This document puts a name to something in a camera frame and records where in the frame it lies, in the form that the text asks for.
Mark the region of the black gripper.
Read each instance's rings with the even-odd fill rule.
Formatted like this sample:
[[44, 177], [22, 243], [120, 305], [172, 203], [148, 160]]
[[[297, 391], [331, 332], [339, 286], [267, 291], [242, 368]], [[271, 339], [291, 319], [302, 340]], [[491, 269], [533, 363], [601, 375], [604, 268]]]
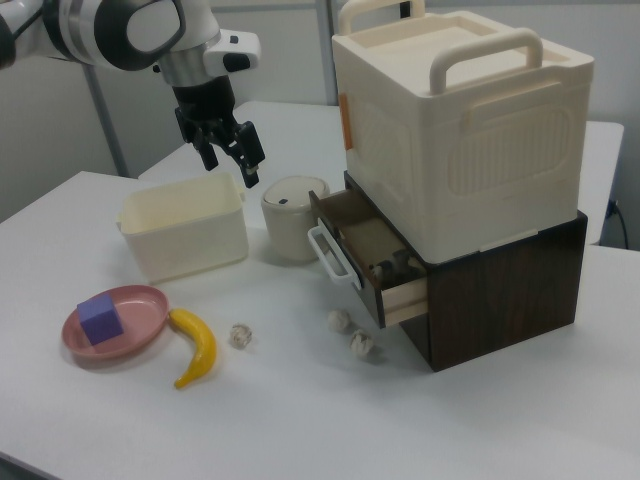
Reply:
[[235, 95], [228, 77], [216, 77], [204, 84], [173, 87], [178, 102], [175, 115], [183, 140], [192, 143], [206, 171], [219, 162], [216, 143], [239, 167], [247, 188], [259, 183], [259, 164], [265, 153], [251, 121], [237, 124], [233, 116]]

